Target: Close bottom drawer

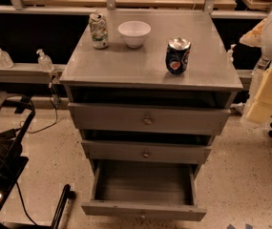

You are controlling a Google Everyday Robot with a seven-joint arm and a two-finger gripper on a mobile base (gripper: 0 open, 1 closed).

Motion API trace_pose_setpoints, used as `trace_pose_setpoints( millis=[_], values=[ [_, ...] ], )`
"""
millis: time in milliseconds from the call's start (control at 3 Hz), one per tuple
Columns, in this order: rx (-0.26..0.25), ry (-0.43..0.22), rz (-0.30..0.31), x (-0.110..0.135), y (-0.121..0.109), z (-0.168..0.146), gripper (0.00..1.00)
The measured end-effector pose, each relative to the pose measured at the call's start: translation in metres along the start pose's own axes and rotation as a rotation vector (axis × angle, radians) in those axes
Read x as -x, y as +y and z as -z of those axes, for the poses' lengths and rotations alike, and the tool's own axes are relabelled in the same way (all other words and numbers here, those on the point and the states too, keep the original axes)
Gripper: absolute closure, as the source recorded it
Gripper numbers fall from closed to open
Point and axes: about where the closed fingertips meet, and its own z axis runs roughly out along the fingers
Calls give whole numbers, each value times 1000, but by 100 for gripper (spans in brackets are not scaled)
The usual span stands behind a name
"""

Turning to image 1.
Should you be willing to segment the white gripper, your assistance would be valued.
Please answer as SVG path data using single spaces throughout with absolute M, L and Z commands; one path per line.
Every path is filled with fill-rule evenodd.
M 254 101 L 246 114 L 246 120 L 262 124 L 272 116 L 272 64 L 263 73 L 262 83 L 254 97 Z

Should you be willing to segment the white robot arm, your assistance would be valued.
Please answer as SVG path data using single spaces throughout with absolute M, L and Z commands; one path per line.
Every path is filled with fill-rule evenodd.
M 272 11 L 244 34 L 240 42 L 249 47 L 259 47 L 262 56 L 271 60 L 271 65 L 263 72 L 262 83 L 244 116 L 247 121 L 262 124 L 272 116 Z

